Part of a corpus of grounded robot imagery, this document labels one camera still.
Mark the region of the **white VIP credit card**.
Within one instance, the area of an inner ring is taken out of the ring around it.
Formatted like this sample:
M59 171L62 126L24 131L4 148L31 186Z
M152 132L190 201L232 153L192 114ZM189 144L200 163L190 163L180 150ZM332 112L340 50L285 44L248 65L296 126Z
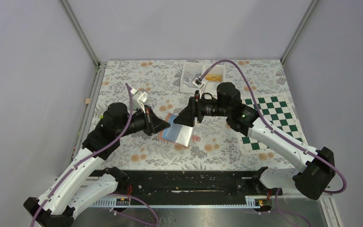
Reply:
M183 82L187 87L195 88L196 85L194 84L195 78L194 77L188 77Z

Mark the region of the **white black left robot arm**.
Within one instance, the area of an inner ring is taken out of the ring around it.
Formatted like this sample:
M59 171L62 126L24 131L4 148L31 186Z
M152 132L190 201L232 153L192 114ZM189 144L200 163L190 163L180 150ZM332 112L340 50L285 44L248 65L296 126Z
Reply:
M171 125L157 117L152 108L129 111L124 103L112 103L88 134L74 160L55 183L39 197L29 197L23 206L43 227L69 227L94 202L112 192L123 194L129 188L128 175L111 167L83 190L82 183L119 146L120 139L137 132L155 135Z

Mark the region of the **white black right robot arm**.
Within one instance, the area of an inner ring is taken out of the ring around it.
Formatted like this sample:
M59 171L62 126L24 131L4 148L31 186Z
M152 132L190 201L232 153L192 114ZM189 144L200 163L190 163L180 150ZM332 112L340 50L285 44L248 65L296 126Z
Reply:
M258 110L242 101L233 83L220 83L216 92L215 98L206 99L205 94L196 90L173 122L194 127L205 116L225 117L235 132L263 143L293 165L292 169L261 168L252 182L256 194L263 195L273 188L292 188L309 199L319 199L336 174L333 152L327 147L317 149L306 145L272 125Z

